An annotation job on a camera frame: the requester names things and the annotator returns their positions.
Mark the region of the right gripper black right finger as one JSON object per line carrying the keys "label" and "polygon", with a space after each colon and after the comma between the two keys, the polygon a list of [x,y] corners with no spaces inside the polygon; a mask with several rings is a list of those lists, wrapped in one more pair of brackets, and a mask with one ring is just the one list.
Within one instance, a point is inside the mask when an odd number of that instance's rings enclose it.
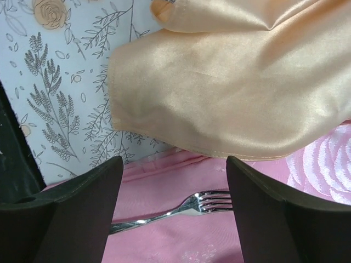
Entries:
{"label": "right gripper black right finger", "polygon": [[350,262],[350,206],[272,179],[235,157],[227,179],[244,262]]}

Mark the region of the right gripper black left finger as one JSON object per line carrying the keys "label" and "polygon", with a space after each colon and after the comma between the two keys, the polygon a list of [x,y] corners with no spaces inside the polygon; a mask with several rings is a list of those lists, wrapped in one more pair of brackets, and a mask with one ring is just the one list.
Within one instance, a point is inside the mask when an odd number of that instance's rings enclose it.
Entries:
{"label": "right gripper black left finger", "polygon": [[101,262],[122,158],[16,203],[1,205],[1,262]]}

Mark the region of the peach satin napkin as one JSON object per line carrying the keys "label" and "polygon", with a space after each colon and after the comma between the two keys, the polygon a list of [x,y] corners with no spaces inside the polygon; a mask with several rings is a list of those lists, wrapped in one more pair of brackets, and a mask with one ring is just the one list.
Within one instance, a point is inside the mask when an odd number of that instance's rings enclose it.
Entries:
{"label": "peach satin napkin", "polygon": [[115,129],[211,157],[285,157],[350,119],[350,1],[153,1],[114,50]]}

